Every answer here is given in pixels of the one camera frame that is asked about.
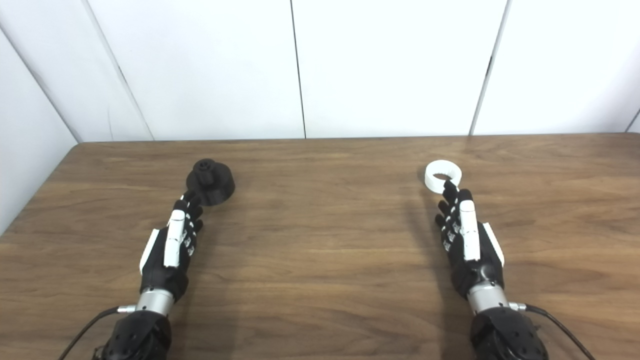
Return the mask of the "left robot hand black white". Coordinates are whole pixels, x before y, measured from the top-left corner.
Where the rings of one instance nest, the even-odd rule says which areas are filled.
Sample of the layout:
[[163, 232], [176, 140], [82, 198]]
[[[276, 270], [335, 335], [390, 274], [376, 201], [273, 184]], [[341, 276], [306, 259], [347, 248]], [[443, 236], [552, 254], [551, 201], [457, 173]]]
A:
[[141, 285], [135, 310], [167, 317], [185, 295], [202, 214], [201, 199], [189, 190], [174, 203], [167, 224], [151, 231], [139, 262]]

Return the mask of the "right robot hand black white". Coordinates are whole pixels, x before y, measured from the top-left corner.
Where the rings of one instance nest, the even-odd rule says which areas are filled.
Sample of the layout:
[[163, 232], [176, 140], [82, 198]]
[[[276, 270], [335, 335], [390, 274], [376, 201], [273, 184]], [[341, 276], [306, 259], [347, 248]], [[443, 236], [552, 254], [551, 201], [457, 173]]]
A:
[[505, 256], [490, 224], [478, 221], [473, 194], [446, 180], [442, 196], [435, 223], [448, 258], [455, 292], [469, 302], [475, 315], [492, 308], [508, 307]]

